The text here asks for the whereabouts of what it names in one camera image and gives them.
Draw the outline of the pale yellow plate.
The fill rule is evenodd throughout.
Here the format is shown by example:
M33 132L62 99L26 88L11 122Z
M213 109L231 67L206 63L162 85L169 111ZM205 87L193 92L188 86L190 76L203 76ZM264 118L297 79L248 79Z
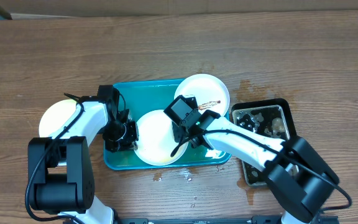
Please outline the pale yellow plate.
M49 137L59 130L76 111L76 101L62 100L53 104L42 116L39 123L39 136Z

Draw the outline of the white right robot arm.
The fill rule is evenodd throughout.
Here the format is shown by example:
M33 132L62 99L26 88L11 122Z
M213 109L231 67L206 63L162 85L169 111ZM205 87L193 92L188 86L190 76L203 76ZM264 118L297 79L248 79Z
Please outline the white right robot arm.
M185 133L185 141L228 152L261 171L285 210L283 223L311 223L339 183L332 168L299 136L268 138L212 114L172 121Z

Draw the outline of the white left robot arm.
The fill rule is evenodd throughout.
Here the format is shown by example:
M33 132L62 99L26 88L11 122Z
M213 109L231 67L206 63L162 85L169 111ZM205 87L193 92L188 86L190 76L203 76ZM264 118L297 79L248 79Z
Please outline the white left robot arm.
M135 122L127 108L112 98L75 98L52 105L39 128L57 127L28 144L28 183L25 208L38 222L120 223L116 211L95 195L89 146L102 134L106 147L116 152L132 149Z

